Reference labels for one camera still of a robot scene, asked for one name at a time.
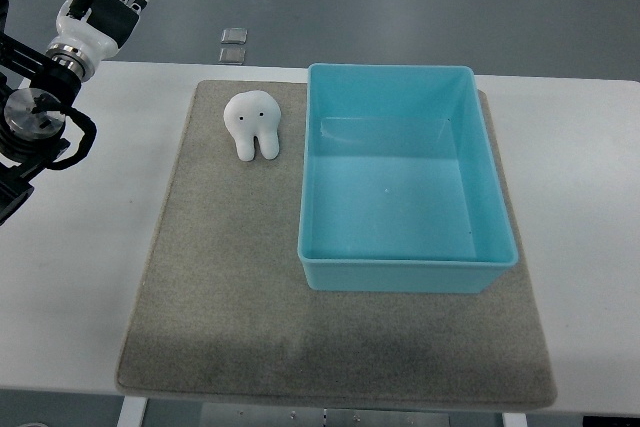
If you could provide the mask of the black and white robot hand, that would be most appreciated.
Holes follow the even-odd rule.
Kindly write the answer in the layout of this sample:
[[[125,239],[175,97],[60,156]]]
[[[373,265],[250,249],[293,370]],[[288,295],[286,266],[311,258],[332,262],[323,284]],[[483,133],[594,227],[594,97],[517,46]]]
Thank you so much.
[[[47,55],[78,54],[94,62],[124,46],[150,0],[66,0],[56,18],[57,36]]]

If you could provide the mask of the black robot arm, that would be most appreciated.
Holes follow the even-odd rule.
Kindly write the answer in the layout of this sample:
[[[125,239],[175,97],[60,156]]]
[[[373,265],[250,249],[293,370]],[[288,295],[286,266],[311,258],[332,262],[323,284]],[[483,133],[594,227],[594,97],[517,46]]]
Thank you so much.
[[[42,54],[1,34],[1,66],[29,85],[13,89],[1,76],[1,221],[6,222],[34,191],[31,181],[45,170],[65,170],[89,154],[95,123],[73,107],[89,60],[67,41]]]

